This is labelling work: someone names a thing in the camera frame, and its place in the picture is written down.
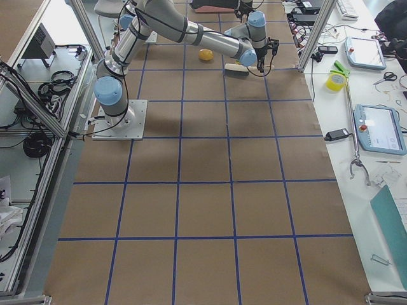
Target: blue tablet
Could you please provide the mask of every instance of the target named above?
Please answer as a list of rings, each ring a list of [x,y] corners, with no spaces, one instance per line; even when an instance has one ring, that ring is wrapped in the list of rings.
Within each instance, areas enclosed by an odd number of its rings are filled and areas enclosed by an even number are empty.
[[[356,105],[354,118],[357,136],[366,151],[407,154],[406,144],[394,108]]]
[[[373,70],[386,69],[386,62],[376,39],[347,37],[345,48],[351,66]]]

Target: blue joint cap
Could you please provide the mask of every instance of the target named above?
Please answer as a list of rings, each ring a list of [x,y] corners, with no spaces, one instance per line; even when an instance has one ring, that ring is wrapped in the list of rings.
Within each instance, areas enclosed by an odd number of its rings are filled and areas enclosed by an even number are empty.
[[[249,15],[247,22],[253,27],[264,27],[266,25],[266,17],[262,11],[254,11]]]
[[[123,30],[127,30],[128,26],[132,23],[133,16],[131,15],[123,15],[120,17],[120,25]]]
[[[247,50],[240,56],[239,62],[244,65],[245,67],[248,67],[252,64],[254,64],[257,61],[257,55],[254,50]]]
[[[121,83],[111,76],[99,78],[93,88],[97,100],[104,106],[113,106],[123,94]]]

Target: metal base plate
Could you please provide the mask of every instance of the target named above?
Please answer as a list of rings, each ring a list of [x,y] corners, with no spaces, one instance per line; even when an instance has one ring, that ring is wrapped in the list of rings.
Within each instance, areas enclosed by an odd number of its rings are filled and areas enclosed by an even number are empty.
[[[151,32],[150,36],[146,40],[146,43],[157,43],[158,34],[156,32]]]
[[[92,135],[94,140],[142,140],[144,133],[144,124],[146,121],[147,113],[147,100],[128,100],[128,106],[134,110],[135,119],[133,119],[126,127],[104,130],[110,126],[105,120],[101,119],[96,121],[94,132]],[[104,116],[102,107],[99,109],[98,116]]]

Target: white table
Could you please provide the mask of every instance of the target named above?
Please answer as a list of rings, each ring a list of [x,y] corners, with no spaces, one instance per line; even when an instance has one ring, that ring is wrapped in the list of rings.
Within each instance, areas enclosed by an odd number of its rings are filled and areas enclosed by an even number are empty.
[[[371,17],[367,7],[362,0],[352,1],[359,14],[356,22],[344,22],[339,19],[336,10],[333,11],[330,24],[349,24],[353,27],[377,29],[377,25]],[[350,27],[338,28],[341,37],[368,37],[375,33],[373,31],[362,32]],[[407,99],[403,95],[403,88],[399,81],[386,81],[377,86],[378,92],[372,85],[378,81],[386,71],[392,71],[399,76],[404,74],[397,60],[387,60],[387,69],[384,71],[373,71],[367,69],[353,68],[348,64],[343,43],[334,44],[338,47],[336,55],[325,55],[321,63],[314,62],[314,88],[315,88],[315,110],[321,125],[323,134],[347,128],[350,132],[352,125],[348,116],[348,106],[345,89],[333,93],[325,86],[329,71],[335,69],[333,63],[339,60],[346,68],[351,70],[349,82],[352,93],[353,106],[356,104],[377,105],[383,104],[396,109],[407,111]],[[307,84],[312,92],[311,85],[311,61],[305,69]],[[407,112],[399,110],[400,125],[407,127]],[[380,190],[379,187],[368,187],[365,184],[364,172],[354,166],[355,178],[350,180],[349,164],[354,159],[354,147],[351,137],[337,142],[327,142],[327,149],[335,171],[336,179],[341,191],[343,202],[348,214],[355,242],[362,260],[363,268],[372,292],[405,292],[401,284],[398,272],[392,261],[385,238],[376,220],[375,213],[371,208],[370,200]],[[396,156],[377,152],[367,152],[361,149],[361,160],[373,178],[375,171],[383,164],[390,165],[402,174],[399,180],[390,185],[390,191],[395,198],[407,198],[407,156]],[[378,163],[377,161],[397,161],[400,163]],[[389,260],[392,264],[385,266],[372,261],[372,255]]]

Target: green folder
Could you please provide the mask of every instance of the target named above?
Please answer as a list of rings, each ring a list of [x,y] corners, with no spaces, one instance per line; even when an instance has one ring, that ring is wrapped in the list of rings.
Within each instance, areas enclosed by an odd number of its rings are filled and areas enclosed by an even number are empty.
[[[386,238],[401,283],[407,290],[407,233],[389,187],[383,186],[370,204]]]

